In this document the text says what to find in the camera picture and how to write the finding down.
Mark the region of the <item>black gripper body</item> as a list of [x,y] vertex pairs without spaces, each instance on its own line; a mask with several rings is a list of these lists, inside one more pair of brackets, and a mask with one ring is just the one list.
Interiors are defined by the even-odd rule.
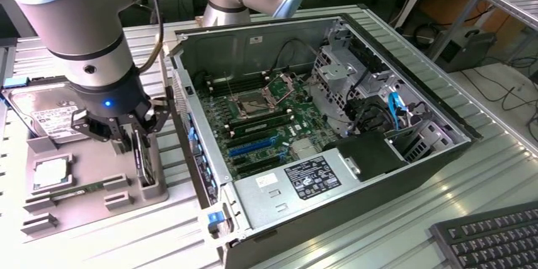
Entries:
[[70,83],[81,100],[82,108],[73,112],[73,119],[84,115],[97,120],[132,115],[144,118],[149,111],[149,97],[144,92],[138,69],[132,66],[125,75],[105,86],[89,87]]

